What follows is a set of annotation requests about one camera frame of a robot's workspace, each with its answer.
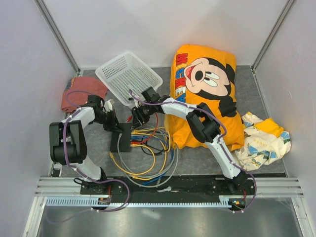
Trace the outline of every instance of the white patterned cloth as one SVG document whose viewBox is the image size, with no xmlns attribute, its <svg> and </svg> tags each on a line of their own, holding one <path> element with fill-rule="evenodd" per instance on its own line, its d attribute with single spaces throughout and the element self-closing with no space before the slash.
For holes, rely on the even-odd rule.
<svg viewBox="0 0 316 237">
<path fill-rule="evenodd" d="M 272 118 L 261 120 L 248 112 L 244 122 L 245 145 L 235 151 L 238 162 L 245 170 L 255 170 L 271 164 L 290 151 L 290 135 Z"/>
</svg>

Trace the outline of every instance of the metal floor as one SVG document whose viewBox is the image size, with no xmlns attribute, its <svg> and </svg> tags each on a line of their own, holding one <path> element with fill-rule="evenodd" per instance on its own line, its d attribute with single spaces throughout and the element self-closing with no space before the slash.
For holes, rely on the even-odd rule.
<svg viewBox="0 0 316 237">
<path fill-rule="evenodd" d="M 48 207 L 51 221 L 87 207 Z M 290 198 L 256 199 L 243 214 L 217 208 L 141 208 L 88 211 L 61 225 L 43 217 L 38 237 L 301 237 Z"/>
<path fill-rule="evenodd" d="M 160 95 L 170 93 L 170 68 L 153 68 L 153 70 L 163 79 L 162 86 L 158 89 Z M 84 71 L 84 76 L 96 77 L 94 70 Z M 250 111 L 261 119 L 266 119 L 267 115 L 264 110 L 262 100 L 259 95 L 256 82 L 251 72 L 250 66 L 237 66 L 236 70 L 236 99 L 237 110 L 241 115 Z M 116 97 L 108 91 L 106 100 L 114 99 L 114 108 L 120 122 L 125 122 L 131 115 L 128 107 L 124 106 Z M 159 115 L 159 124 L 163 125 L 164 115 Z M 153 116 L 149 122 L 155 125 L 156 118 Z M 99 166 L 101 166 L 108 176 L 123 176 L 113 163 L 109 156 L 111 133 L 105 132 L 102 125 L 92 124 L 84 130 L 89 157 Z M 152 164 L 152 157 L 144 154 L 140 148 L 133 148 L 131 153 L 124 154 L 125 162 L 134 172 L 147 170 Z M 163 163 L 163 156 L 158 156 L 157 165 L 152 172 L 160 170 Z M 252 173 L 284 173 L 282 160 L 277 160 L 270 165 L 263 165 L 260 169 Z M 221 168 L 214 158 L 213 154 L 206 148 L 189 148 L 185 147 L 180 150 L 179 163 L 175 175 L 200 175 L 200 174 L 221 174 Z M 63 177 L 76 177 L 76 172 L 68 167 L 62 169 Z"/>
</svg>

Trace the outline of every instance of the yellow cable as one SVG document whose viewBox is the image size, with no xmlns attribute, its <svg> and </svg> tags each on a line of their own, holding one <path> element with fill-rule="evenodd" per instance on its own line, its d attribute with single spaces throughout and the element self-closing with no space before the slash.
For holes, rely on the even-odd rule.
<svg viewBox="0 0 316 237">
<path fill-rule="evenodd" d="M 137 129 L 137 130 L 134 130 L 134 131 L 137 131 L 137 132 L 148 132 L 148 131 L 153 131 L 154 128 L 148 128 L 148 129 Z"/>
<path fill-rule="evenodd" d="M 147 133 L 139 133 L 139 135 L 148 135 L 148 134 L 147 134 Z M 163 149 L 166 150 L 166 146 L 164 145 L 164 143 L 163 143 L 162 141 L 160 141 L 160 143 L 161 143 Z M 148 150 L 151 150 L 151 149 L 150 149 L 149 147 L 147 147 L 146 145 L 142 145 L 142 147 L 146 147 Z M 164 169 L 164 167 L 165 167 L 165 165 L 166 165 L 166 163 L 167 163 L 167 157 L 168 157 L 168 153 L 165 151 L 165 152 L 164 152 L 163 164 L 162 164 L 162 167 L 161 167 L 159 173 L 163 171 L 163 169 Z M 141 177 L 137 177 L 136 175 L 137 175 L 137 174 L 133 174 L 132 177 L 133 177 L 134 179 L 140 179 L 140 180 L 151 180 L 151 178 L 141 178 Z"/>
<path fill-rule="evenodd" d="M 112 158 L 112 160 L 114 161 L 114 164 L 122 171 L 124 171 L 125 173 L 127 174 L 130 174 L 130 175 L 143 175 L 143 174 L 146 174 L 148 173 L 149 171 L 151 171 L 156 163 L 156 156 L 155 156 L 155 153 L 153 152 L 152 149 L 150 149 L 149 147 L 145 146 L 145 145 L 141 145 L 141 144 L 131 144 L 132 147 L 145 147 L 147 148 L 152 154 L 153 154 L 153 158 L 154 158 L 154 162 L 153 162 L 153 165 L 152 167 L 150 167 L 148 170 L 142 172 L 142 173 L 131 173 L 125 169 L 123 169 L 122 167 L 120 167 L 120 165 L 116 162 L 116 160 L 114 159 L 114 155 L 112 154 L 112 152 L 109 152 L 110 154 L 110 157 Z"/>
<path fill-rule="evenodd" d="M 148 136 L 148 135 L 150 135 L 150 134 L 148 134 L 148 133 L 142 133 L 142 132 L 143 132 L 143 131 L 152 131 L 152 130 L 155 130 L 155 128 L 142 129 L 142 130 L 134 130 L 134 131 L 132 132 L 132 134 L 135 134 L 135 135 L 147 135 L 147 136 Z M 165 167 L 165 165 L 166 165 L 166 163 L 167 163 L 167 153 L 168 153 L 168 152 L 170 151 L 170 149 L 171 149 L 171 139 L 170 139 L 170 133 L 169 133 L 169 131 L 168 131 L 168 136 L 169 136 L 169 146 L 168 146 L 168 150 L 164 152 L 164 161 L 163 161 L 162 168 L 160 169 L 159 173 L 163 171 L 163 169 L 164 169 L 164 167 Z M 160 143 L 162 144 L 163 149 L 166 150 L 166 147 L 165 147 L 164 143 L 163 143 L 162 141 L 160 141 Z M 145 145 L 141 145 L 141 146 L 147 148 L 148 150 L 150 150 L 150 151 L 152 152 L 152 150 L 151 150 L 149 147 L 147 147 L 147 146 L 145 146 Z M 113 159 L 113 161 L 116 163 L 116 161 L 114 160 L 114 156 L 113 156 L 112 153 L 110 153 L 110 157 L 111 157 L 111 158 Z M 141 177 L 137 177 L 137 175 L 141 175 L 141 174 L 130 173 L 130 172 L 127 172 L 127 173 L 130 174 L 130 175 L 132 175 L 132 178 L 138 179 L 138 180 L 147 181 L 147 180 L 151 180 L 151 179 L 152 179 L 152 178 L 141 178 Z"/>
</svg>

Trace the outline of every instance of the white wall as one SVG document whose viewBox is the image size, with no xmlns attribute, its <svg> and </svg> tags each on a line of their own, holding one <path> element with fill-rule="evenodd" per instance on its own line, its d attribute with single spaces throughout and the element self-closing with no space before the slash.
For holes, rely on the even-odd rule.
<svg viewBox="0 0 316 237">
<path fill-rule="evenodd" d="M 286 0 L 45 0 L 77 63 L 96 68 L 127 50 L 170 67 L 182 44 L 254 62 Z"/>
<path fill-rule="evenodd" d="M 316 2 L 299 0 L 257 69 L 268 110 L 290 132 L 284 157 L 316 220 Z"/>
<path fill-rule="evenodd" d="M 21 236 L 40 176 L 48 126 L 75 75 L 33 0 L 0 3 L 0 236 Z"/>
</svg>

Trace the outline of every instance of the mickey mouse pillow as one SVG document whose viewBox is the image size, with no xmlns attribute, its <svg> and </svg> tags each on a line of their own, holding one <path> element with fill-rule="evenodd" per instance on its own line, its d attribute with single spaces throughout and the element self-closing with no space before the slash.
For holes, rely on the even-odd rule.
<svg viewBox="0 0 316 237">
<path fill-rule="evenodd" d="M 244 133 L 235 99 L 235 57 L 227 52 L 198 45 L 181 46 L 172 63 L 170 96 L 189 104 L 206 103 L 227 129 L 224 142 L 230 150 L 244 145 Z M 204 146 L 194 138 L 188 123 L 167 115 L 165 126 L 173 142 L 184 146 Z"/>
</svg>

